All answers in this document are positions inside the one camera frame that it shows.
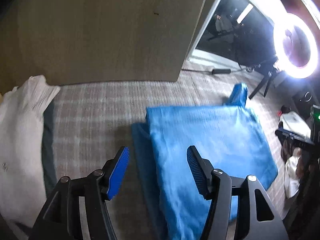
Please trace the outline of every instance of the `metal screw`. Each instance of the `metal screw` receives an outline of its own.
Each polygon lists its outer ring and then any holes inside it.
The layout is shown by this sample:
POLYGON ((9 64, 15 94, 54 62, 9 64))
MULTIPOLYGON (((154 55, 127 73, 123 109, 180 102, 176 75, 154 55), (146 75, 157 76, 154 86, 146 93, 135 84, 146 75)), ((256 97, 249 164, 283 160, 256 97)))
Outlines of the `metal screw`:
POLYGON ((216 175, 221 175, 223 173, 223 171, 220 170, 220 169, 214 169, 213 173, 216 174, 216 175))
POLYGON ((68 176, 63 176, 61 179, 60 179, 61 183, 66 183, 69 181, 69 177, 68 176))
POLYGON ((101 176, 103 174, 103 171, 102 170, 95 170, 93 172, 94 176, 101 176))
POLYGON ((4 171, 6 172, 7 169, 8 169, 8 164, 7 164, 7 163, 2 164, 2 168, 3 168, 4 171))
POLYGON ((254 175, 249 175, 248 176, 248 180, 252 181, 252 182, 255 182, 257 180, 257 177, 254 176, 254 175))

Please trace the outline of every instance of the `folded blue cloth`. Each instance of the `folded blue cloth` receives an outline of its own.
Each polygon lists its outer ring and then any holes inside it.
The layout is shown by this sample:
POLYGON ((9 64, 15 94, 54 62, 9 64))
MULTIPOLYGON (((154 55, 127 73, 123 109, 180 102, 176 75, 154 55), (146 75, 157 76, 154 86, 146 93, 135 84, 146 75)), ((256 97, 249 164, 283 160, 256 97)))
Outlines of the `folded blue cloth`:
MULTIPOLYGON (((267 139, 257 116, 245 108, 246 98, 246 85, 237 84, 228 105, 147 108, 146 123, 132 125, 140 180, 159 239, 199 239, 208 215, 210 201, 199 194, 188 166, 190 145, 230 176, 253 174, 265 189, 276 178, 267 139)), ((232 197, 230 219, 236 214, 232 197)))

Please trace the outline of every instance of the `ring light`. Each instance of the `ring light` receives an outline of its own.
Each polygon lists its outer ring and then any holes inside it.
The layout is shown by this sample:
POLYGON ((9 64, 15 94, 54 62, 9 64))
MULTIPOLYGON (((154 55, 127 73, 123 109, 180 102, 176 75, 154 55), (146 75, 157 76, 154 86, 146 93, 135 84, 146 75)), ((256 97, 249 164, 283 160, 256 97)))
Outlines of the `ring light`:
POLYGON ((294 78, 306 78, 314 72, 318 63, 318 50, 316 40, 309 27, 298 16, 288 13, 283 21, 275 23, 273 30, 273 40, 275 44, 276 55, 279 60, 278 65, 280 66, 281 70, 286 71, 288 75, 294 78), (283 41, 286 37, 286 31, 288 30, 289 25, 297 26, 298 28, 300 28, 306 35, 310 45, 309 61, 302 67, 298 67, 292 64, 285 52, 283 41))

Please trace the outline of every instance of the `beige carpet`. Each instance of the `beige carpet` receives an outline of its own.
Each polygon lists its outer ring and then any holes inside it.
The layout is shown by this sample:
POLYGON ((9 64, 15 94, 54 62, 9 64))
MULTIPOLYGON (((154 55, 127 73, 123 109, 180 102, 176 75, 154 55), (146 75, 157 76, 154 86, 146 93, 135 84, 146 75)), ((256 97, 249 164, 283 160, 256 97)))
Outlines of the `beige carpet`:
MULTIPOLYGON (((184 68, 204 69, 190 62, 185 63, 184 68)), ((154 239, 137 175, 131 124, 144 120, 148 106, 221 105, 238 82, 247 83, 251 93, 258 82, 247 78, 248 75, 209 76, 181 72, 174 83, 100 82, 63 86, 55 98, 53 151, 57 177, 87 176, 113 158, 120 146, 129 146, 130 163, 119 194, 107 203, 108 211, 117 239, 154 239)), ((278 167, 279 175, 268 194, 279 214, 284 208, 284 164, 274 131, 279 120, 277 111, 285 103, 273 88, 266 98, 258 93, 249 102, 260 118, 278 167)), ((83 225, 84 239, 89 239, 85 223, 83 225)), ((234 223, 228 231, 228 239, 232 239, 233 232, 234 223)))

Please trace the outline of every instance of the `black cable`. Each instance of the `black cable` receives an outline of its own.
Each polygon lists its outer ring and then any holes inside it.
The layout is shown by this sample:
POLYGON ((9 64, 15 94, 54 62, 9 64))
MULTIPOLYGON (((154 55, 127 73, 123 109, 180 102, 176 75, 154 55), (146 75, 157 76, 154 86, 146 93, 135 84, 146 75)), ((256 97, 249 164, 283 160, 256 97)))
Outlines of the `black cable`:
MULTIPOLYGON (((237 73, 237 72, 241 72, 241 71, 244 71, 244 70, 246 70, 246 69, 240 67, 239 70, 231 71, 231 73, 237 73)), ((196 70, 196 69, 185 69, 185 68, 182 68, 181 71, 196 72, 196 73, 201 73, 201 74, 212 74, 212 71, 208 71, 208 70, 196 70)))
POLYGON ((211 74, 211 71, 208 71, 208 70, 196 70, 196 69, 182 68, 181 71, 197 72, 197 73, 202 73, 202 74, 211 74))

